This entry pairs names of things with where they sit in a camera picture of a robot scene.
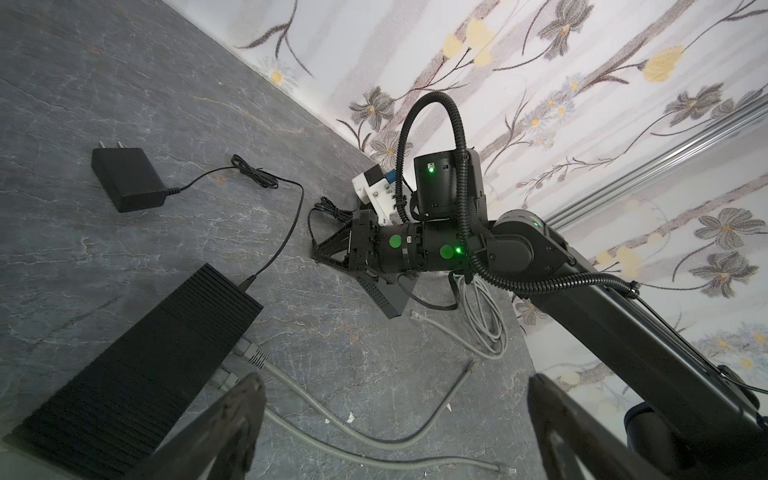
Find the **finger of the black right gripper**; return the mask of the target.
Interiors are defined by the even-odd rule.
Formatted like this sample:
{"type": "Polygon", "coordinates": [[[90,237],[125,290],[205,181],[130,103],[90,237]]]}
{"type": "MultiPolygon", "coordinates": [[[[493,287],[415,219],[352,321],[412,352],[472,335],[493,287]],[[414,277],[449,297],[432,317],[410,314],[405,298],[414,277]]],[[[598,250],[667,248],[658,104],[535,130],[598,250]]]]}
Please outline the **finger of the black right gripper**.
{"type": "Polygon", "coordinates": [[[314,242],[311,258],[329,267],[347,267],[351,225],[346,224],[326,240],[314,242]]]}

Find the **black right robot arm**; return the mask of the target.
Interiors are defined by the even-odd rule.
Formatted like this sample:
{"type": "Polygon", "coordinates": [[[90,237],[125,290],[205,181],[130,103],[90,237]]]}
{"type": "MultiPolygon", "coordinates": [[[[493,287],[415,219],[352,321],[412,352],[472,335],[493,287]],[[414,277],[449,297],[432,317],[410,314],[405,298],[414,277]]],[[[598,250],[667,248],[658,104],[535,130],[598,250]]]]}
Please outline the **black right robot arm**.
{"type": "Polygon", "coordinates": [[[421,272],[480,278],[529,300],[632,388],[641,401],[626,413],[620,441],[550,378],[531,377],[528,409],[551,479],[765,478],[759,390],[697,351],[641,298],[636,282],[597,271],[535,214],[489,219],[480,160],[453,99],[425,94],[405,125],[432,104],[445,109],[455,146],[415,159],[416,218],[396,184],[397,224],[382,226],[361,209],[313,244],[313,258],[390,284],[421,272]]]}

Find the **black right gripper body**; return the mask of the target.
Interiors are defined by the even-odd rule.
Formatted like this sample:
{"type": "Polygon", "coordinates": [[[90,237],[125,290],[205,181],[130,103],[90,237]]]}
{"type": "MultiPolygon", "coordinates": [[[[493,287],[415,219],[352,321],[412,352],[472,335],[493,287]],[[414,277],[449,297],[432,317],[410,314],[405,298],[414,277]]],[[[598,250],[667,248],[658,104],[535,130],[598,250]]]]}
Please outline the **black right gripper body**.
{"type": "Polygon", "coordinates": [[[350,271],[365,272],[370,276],[383,274],[378,255],[378,233],[378,216],[374,211],[362,209],[353,214],[347,253],[350,271]]]}

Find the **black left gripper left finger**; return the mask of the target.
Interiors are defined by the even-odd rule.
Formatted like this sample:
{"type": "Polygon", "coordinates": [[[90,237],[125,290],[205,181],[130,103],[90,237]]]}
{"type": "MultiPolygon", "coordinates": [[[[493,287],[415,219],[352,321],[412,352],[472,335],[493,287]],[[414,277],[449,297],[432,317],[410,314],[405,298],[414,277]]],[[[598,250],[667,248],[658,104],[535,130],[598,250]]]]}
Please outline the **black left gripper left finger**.
{"type": "Polygon", "coordinates": [[[259,374],[241,379],[128,479],[243,479],[255,457],[266,409],[259,374]]]}

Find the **small black adapter with cable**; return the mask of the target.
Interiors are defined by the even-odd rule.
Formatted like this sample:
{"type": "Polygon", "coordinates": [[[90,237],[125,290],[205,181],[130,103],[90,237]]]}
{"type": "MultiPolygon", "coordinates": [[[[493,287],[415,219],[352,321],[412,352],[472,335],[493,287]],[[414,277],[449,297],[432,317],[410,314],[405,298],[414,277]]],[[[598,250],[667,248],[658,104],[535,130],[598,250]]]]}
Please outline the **small black adapter with cable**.
{"type": "Polygon", "coordinates": [[[311,239],[313,248],[315,248],[318,245],[318,242],[312,230],[312,214],[315,212],[328,215],[333,219],[341,222],[342,224],[346,224],[350,222],[353,218],[352,210],[345,210],[345,209],[339,208],[328,197],[323,196],[318,202],[316,202],[312,206],[312,208],[309,210],[307,215],[307,226],[308,226],[308,231],[310,234],[310,239],[311,239]]]}

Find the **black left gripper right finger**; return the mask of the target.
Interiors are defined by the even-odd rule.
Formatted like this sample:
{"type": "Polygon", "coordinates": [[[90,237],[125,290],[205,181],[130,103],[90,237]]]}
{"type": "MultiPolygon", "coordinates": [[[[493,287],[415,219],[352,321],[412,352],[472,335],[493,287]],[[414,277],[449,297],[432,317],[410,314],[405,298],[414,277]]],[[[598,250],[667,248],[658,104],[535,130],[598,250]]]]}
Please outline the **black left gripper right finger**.
{"type": "Polygon", "coordinates": [[[663,479],[543,374],[529,378],[527,406],[549,479],[663,479]]]}

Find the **dark grey switch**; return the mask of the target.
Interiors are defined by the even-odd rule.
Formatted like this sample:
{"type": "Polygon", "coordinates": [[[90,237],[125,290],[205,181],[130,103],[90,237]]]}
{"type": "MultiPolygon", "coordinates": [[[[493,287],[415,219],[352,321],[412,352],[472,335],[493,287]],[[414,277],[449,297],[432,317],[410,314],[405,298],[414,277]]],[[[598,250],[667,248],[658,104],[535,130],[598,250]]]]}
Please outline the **dark grey switch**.
{"type": "Polygon", "coordinates": [[[389,319],[401,316],[410,300],[416,279],[404,277],[396,280],[393,276],[371,276],[360,272],[357,282],[389,319]]]}

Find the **black power adapter with cable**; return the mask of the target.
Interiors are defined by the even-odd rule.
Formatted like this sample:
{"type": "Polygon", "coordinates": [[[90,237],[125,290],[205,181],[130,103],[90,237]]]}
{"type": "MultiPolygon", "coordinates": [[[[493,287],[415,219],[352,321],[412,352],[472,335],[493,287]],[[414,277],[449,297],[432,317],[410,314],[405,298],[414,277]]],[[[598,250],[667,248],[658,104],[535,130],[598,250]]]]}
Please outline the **black power adapter with cable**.
{"type": "Polygon", "coordinates": [[[266,190],[277,190],[283,184],[297,187],[300,196],[288,232],[266,263],[239,284],[239,289],[243,292],[247,291],[282,255],[298,226],[306,195],[306,190],[301,183],[280,177],[262,168],[256,168],[238,154],[231,157],[229,165],[208,170],[177,187],[169,187],[163,182],[143,149],[127,148],[122,143],[118,143],[115,147],[100,144],[94,148],[91,154],[91,169],[119,213],[159,208],[164,205],[168,197],[188,190],[207,176],[227,170],[237,171],[266,190]]]}

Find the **black ribbed network switch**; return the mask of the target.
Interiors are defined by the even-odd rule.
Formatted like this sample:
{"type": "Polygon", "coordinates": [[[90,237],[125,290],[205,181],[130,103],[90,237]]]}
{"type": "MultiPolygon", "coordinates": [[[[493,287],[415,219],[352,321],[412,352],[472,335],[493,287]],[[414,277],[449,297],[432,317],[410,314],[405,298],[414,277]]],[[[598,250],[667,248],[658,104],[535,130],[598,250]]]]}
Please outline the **black ribbed network switch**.
{"type": "Polygon", "coordinates": [[[166,438],[262,305],[209,264],[3,439],[85,479],[121,479],[166,438]]]}

